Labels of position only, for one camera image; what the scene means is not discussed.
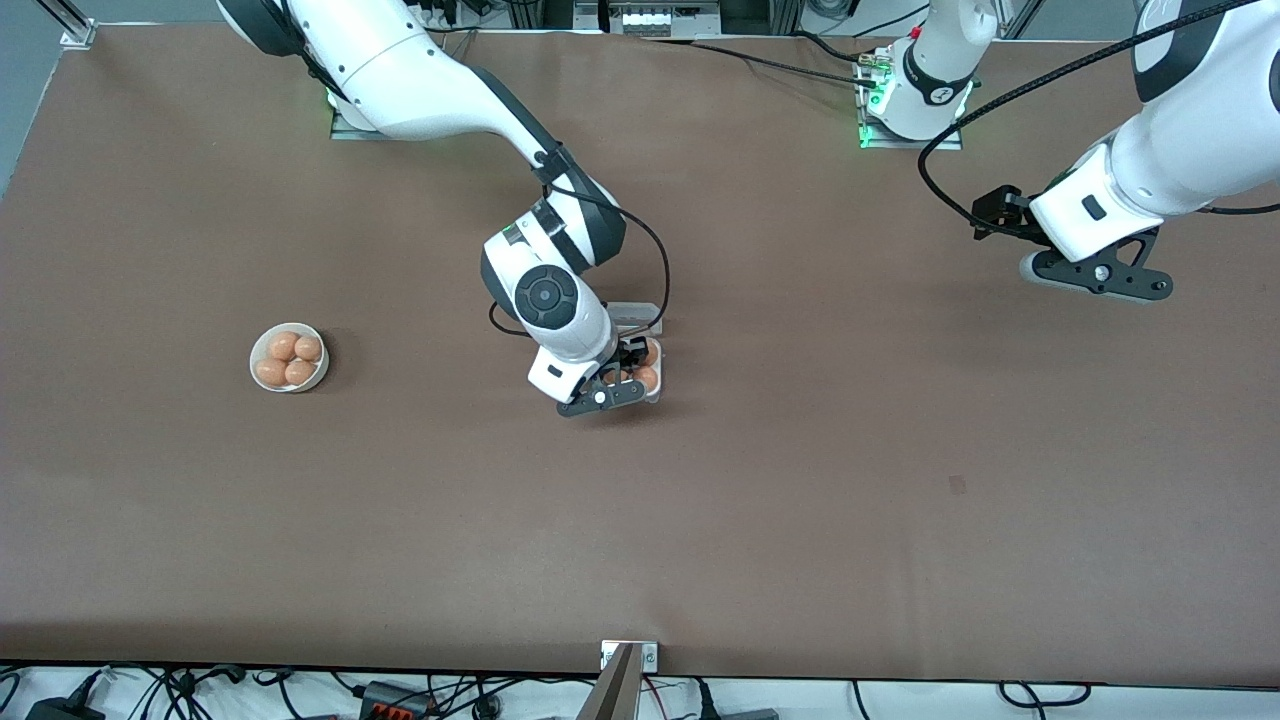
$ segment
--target mounting plate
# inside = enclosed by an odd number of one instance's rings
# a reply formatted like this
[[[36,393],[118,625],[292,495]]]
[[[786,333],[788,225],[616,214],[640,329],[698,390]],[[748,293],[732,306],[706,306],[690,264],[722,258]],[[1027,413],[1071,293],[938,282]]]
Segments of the mounting plate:
[[[874,55],[868,54],[868,64],[854,63],[854,77],[881,83],[877,88],[858,86],[854,88],[854,104],[858,106],[858,143],[861,147],[891,147],[896,150],[920,150],[929,143],[927,140],[908,140],[884,127],[879,118],[867,111],[868,105],[881,101],[886,83],[893,82],[892,74],[884,65],[886,58],[881,55],[886,49],[877,49]],[[961,150],[963,142],[960,132],[951,133],[950,137],[938,145],[938,150]]]
[[[600,670],[609,664],[613,657],[614,651],[618,650],[620,644],[637,644],[640,646],[641,659],[644,665],[641,669],[645,675],[653,675],[658,671],[658,643],[652,641],[603,641],[600,642]]]
[[[97,36],[97,20],[88,18],[84,20],[88,29],[84,32],[84,40],[72,37],[69,32],[63,33],[63,38],[58,41],[64,50],[88,50],[93,45],[93,38]]]

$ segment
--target metal bracket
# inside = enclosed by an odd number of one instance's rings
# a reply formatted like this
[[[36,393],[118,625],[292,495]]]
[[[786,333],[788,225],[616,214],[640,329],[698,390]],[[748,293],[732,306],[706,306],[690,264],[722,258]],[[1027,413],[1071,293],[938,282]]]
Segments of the metal bracket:
[[[892,147],[899,150],[919,150],[929,143],[927,140],[908,140],[888,129],[879,118],[873,115],[868,108],[878,105],[886,97],[886,88],[893,82],[891,60],[887,47],[877,47],[874,53],[863,54],[859,61],[852,63],[854,77],[856,79],[869,79],[877,86],[868,88],[858,86],[854,88],[854,105],[858,110],[858,145],[860,147]],[[964,143],[960,132],[947,136],[938,145],[938,150],[961,150]]]
[[[658,669],[658,643],[604,641],[600,643],[600,679],[586,696],[577,720],[636,720],[640,679]]]
[[[97,35],[97,20],[87,17],[70,0],[36,0],[36,4],[58,24],[63,26],[63,38],[59,41],[67,50],[88,50]]]
[[[613,655],[618,651],[621,644],[635,644],[640,646],[640,660],[643,661],[641,671],[645,675],[653,675],[658,671],[658,643],[645,642],[645,641],[604,641],[600,643],[600,670],[608,667],[609,661],[613,660]]]

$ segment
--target floor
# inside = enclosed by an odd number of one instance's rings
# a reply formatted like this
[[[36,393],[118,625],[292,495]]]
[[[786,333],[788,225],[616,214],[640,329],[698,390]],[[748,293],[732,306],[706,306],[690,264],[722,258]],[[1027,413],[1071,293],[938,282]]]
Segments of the floor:
[[[864,0],[852,18],[837,27],[806,9],[803,24],[813,31],[852,35],[908,14],[923,0]],[[99,22],[220,20],[212,0],[79,0]],[[1112,40],[1133,28],[1129,0],[1048,0],[1025,37],[1037,40]],[[911,20],[887,26],[887,35],[906,32]],[[32,0],[0,0],[0,197],[18,161],[36,108],[58,63],[61,28]]]

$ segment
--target circular joint cap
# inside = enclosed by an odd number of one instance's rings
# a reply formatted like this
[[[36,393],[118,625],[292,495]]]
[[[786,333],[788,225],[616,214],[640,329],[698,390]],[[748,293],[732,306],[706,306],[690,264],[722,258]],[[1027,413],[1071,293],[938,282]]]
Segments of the circular joint cap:
[[[516,311],[530,325],[558,331],[573,319],[577,286],[556,265],[539,265],[516,283]]]

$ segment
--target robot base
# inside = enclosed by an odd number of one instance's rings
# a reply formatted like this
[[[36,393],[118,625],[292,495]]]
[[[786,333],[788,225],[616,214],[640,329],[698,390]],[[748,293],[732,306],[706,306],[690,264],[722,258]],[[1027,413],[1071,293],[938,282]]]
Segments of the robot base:
[[[859,147],[891,147],[897,150],[920,150],[929,143],[928,140],[910,140],[888,129],[884,123],[870,113],[869,108],[884,101],[884,88],[893,82],[888,49],[879,47],[874,53],[863,55],[854,63],[854,77],[869,79],[878,83],[876,88],[858,86],[854,88],[854,104],[858,106],[858,145]],[[951,133],[950,137],[938,145],[938,150],[963,150],[960,132]]]

